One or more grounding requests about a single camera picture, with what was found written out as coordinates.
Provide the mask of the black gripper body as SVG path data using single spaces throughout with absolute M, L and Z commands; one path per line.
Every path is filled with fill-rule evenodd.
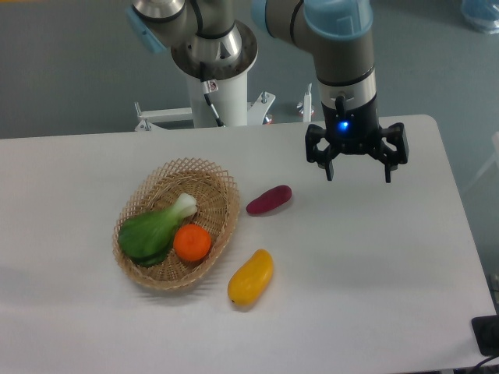
M 361 107 L 345 109 L 338 113 L 336 108 L 322 104 L 328 145 L 323 150 L 330 157 L 339 154 L 381 155 L 382 140 L 377 114 L 377 96 Z

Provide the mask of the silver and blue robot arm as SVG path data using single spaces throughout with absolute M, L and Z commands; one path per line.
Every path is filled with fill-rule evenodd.
M 389 175 L 409 159 L 401 123 L 377 114 L 373 13 L 367 1 L 254 1 L 253 21 L 313 58 L 324 126 L 306 130 L 306 159 L 334 174 L 341 154 L 367 154 Z M 169 50 L 186 76 L 194 125 L 248 125 L 247 73 L 258 54 L 232 1 L 134 1 L 126 15 L 152 52 Z

